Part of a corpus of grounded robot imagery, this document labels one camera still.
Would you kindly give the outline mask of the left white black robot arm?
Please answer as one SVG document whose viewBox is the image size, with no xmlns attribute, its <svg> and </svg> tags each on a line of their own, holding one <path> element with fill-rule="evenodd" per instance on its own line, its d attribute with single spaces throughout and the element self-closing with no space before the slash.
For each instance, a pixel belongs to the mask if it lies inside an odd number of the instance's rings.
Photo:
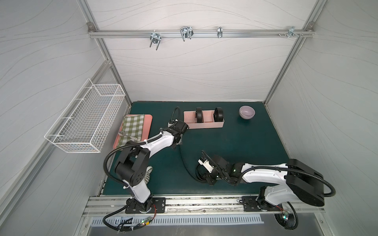
<svg viewBox="0 0 378 236">
<path fill-rule="evenodd" d="M 126 145 L 112 150 L 104 159 L 103 170 L 107 177 L 120 183 L 131 193 L 127 201 L 135 210 L 147 213 L 153 204 L 153 195 L 147 187 L 145 176 L 150 158 L 166 147 L 176 147 L 181 143 L 182 136 L 189 126 L 176 120 L 167 128 L 161 128 L 158 135 L 142 142 L 129 141 Z M 112 155 L 120 151 L 116 160 L 113 176 L 107 167 Z"/>
</svg>

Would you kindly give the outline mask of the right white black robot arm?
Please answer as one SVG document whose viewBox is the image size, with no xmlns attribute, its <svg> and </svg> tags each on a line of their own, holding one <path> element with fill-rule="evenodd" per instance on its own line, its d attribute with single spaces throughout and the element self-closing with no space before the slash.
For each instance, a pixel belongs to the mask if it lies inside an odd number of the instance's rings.
<svg viewBox="0 0 378 236">
<path fill-rule="evenodd" d="M 297 159 L 268 166 L 231 164 L 220 156 L 210 157 L 203 151 L 198 163 L 206 172 L 201 174 L 197 171 L 197 176 L 210 186 L 221 180 L 231 186 L 264 183 L 259 195 L 248 203 L 260 211 L 271 211 L 280 208 L 282 203 L 291 201 L 322 207 L 326 197 L 336 195 L 335 187 L 322 174 Z"/>
</svg>

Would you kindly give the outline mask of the pink compartment storage box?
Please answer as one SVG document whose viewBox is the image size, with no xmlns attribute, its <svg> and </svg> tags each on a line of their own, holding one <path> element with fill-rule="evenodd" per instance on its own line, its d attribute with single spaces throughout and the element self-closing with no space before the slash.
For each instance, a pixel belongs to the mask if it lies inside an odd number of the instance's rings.
<svg viewBox="0 0 378 236">
<path fill-rule="evenodd" d="M 203 122 L 198 123 L 195 117 L 195 111 L 184 111 L 184 122 L 189 129 L 209 129 L 209 128 L 223 128 L 224 120 L 222 122 L 215 122 L 214 110 L 202 111 Z"/>
</svg>

